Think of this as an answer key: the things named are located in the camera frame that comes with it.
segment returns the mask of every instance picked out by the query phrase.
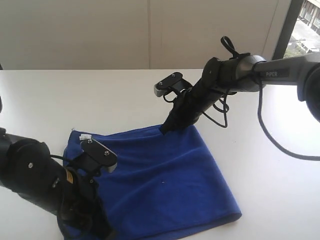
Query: blue towel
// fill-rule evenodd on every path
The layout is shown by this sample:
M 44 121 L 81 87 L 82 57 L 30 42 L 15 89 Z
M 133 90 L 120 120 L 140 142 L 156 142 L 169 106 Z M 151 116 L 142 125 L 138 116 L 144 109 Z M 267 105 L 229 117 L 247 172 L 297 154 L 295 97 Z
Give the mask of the blue towel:
M 173 240 L 239 219 L 241 211 L 196 128 L 164 136 L 158 128 L 92 134 L 118 156 L 115 171 L 96 178 L 116 239 Z M 71 132 L 65 157 L 81 154 L 83 133 Z

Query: white table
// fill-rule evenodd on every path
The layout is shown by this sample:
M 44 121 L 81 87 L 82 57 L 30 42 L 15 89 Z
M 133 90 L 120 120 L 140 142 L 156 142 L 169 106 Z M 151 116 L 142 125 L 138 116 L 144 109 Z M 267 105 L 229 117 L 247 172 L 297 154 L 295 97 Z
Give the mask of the white table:
M 44 141 L 62 154 L 72 128 L 99 134 L 161 124 L 171 105 L 153 85 L 173 70 L 0 71 L 0 126 Z M 201 70 L 181 70 L 195 83 Z M 229 127 L 205 117 L 196 123 L 243 216 L 188 239 L 315 240 L 320 238 L 320 162 L 291 158 L 265 137 L 257 93 L 228 99 Z M 209 113 L 222 120 L 213 110 Z M 301 154 L 320 156 L 320 123 L 293 86 L 264 89 L 263 118 L 273 136 Z M 55 216 L 0 189 L 1 240 L 59 240 Z

